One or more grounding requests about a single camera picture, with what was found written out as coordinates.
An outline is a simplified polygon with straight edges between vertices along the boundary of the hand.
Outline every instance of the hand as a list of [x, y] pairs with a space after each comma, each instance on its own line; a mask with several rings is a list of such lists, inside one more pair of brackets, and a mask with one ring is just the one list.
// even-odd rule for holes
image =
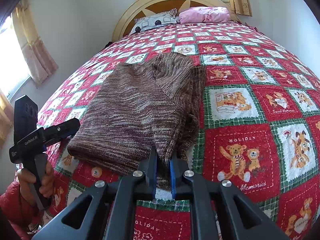
[[[31, 205], [36, 205], [36, 200], [30, 192], [29, 183], [36, 182], [36, 176], [34, 176], [27, 169], [20, 169], [17, 171], [17, 177], [20, 183], [21, 196]], [[50, 162], [47, 162], [45, 166], [45, 175], [41, 181], [41, 187], [39, 192], [44, 197], [50, 197], [53, 194], [53, 168]]]

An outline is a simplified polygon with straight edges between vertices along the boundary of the red quilt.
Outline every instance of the red quilt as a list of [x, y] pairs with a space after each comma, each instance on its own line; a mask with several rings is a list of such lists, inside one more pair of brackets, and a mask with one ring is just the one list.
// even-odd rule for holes
[[[39, 112], [48, 127], [81, 120], [119, 62], [140, 63], [176, 51], [207, 68], [201, 129], [189, 165], [206, 179], [230, 179], [286, 234], [302, 239], [319, 212], [320, 81], [295, 55], [237, 23], [168, 25], [122, 38], [74, 72]], [[55, 169], [47, 223], [86, 187], [118, 175], [48, 148]], [[189, 240], [188, 201], [157, 190], [139, 201], [134, 240]]]

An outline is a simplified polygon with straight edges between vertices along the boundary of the red jacket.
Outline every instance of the red jacket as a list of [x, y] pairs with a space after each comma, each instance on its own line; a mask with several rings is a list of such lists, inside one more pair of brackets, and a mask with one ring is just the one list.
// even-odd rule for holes
[[37, 207], [31, 207], [20, 194], [19, 182], [12, 182], [7, 191], [0, 196], [0, 208], [11, 226], [22, 240], [31, 239], [26, 230], [32, 219], [39, 213]]

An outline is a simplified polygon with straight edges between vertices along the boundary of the headboard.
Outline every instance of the headboard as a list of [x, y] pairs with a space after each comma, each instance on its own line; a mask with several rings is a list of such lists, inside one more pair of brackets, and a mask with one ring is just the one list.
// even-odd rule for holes
[[[169, 11], [173, 8], [176, 8], [180, 12], [195, 6], [221, 6], [226, 7], [230, 12], [229, 6], [220, 0], [136, 0], [118, 21], [113, 31], [112, 41], [118, 41], [123, 36], [129, 34], [134, 27], [134, 19]], [[232, 20], [239, 21], [235, 14], [230, 13], [230, 15]]]

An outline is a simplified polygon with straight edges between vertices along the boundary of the brown knit sweater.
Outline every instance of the brown knit sweater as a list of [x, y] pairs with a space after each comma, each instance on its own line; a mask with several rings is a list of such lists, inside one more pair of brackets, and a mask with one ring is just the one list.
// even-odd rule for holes
[[204, 78], [204, 67], [179, 53], [120, 63], [89, 103], [69, 153], [125, 175], [155, 145], [158, 185], [168, 186], [173, 150], [186, 159], [185, 150], [196, 141]]

